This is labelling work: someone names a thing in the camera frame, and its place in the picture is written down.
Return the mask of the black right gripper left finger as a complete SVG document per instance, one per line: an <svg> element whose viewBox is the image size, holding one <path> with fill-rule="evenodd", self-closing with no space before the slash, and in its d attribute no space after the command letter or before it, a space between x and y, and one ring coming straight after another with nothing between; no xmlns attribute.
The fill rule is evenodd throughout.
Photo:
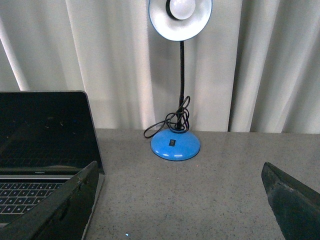
<svg viewBox="0 0 320 240"><path fill-rule="evenodd" d="M28 212L0 230L2 240L81 240L99 181L91 162Z"/></svg>

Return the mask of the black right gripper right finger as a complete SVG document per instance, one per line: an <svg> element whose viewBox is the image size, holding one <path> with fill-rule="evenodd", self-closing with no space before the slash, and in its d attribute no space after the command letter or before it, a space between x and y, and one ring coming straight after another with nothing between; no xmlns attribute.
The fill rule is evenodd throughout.
<svg viewBox="0 0 320 240"><path fill-rule="evenodd" d="M286 240L320 238L320 194L265 162L261 179L282 235Z"/></svg>

